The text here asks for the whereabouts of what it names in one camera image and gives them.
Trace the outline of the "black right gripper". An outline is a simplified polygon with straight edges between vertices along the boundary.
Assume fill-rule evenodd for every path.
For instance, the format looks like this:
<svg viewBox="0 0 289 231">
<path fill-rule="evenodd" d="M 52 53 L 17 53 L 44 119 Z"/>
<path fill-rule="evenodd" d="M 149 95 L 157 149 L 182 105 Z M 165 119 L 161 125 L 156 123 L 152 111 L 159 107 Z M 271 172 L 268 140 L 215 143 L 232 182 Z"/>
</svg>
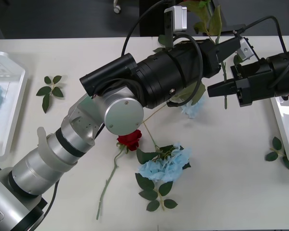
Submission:
<svg viewBox="0 0 289 231">
<path fill-rule="evenodd" d="M 275 91 L 269 84 L 275 79 L 274 72 L 265 59 L 251 64 L 237 64 L 231 67 L 234 80 L 227 80 L 208 86 L 209 97 L 236 94 L 241 107 L 254 101 L 274 97 Z"/>
</svg>

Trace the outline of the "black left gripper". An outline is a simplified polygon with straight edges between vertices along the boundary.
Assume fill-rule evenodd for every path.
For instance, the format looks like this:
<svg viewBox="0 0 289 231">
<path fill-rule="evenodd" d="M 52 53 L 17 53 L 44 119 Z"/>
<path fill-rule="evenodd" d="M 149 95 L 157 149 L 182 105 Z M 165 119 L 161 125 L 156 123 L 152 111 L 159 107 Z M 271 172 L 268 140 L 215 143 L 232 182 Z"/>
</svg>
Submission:
<svg viewBox="0 0 289 231">
<path fill-rule="evenodd" d="M 219 63 L 223 62 L 241 47 L 239 38 L 231 38 L 216 44 L 217 53 L 215 45 L 209 39 L 201 40 L 197 43 L 203 59 L 203 78 L 211 78 L 217 74 L 220 71 Z M 183 73 L 187 86 L 199 79 L 199 54 L 191 42 L 184 44 Z"/>
</svg>

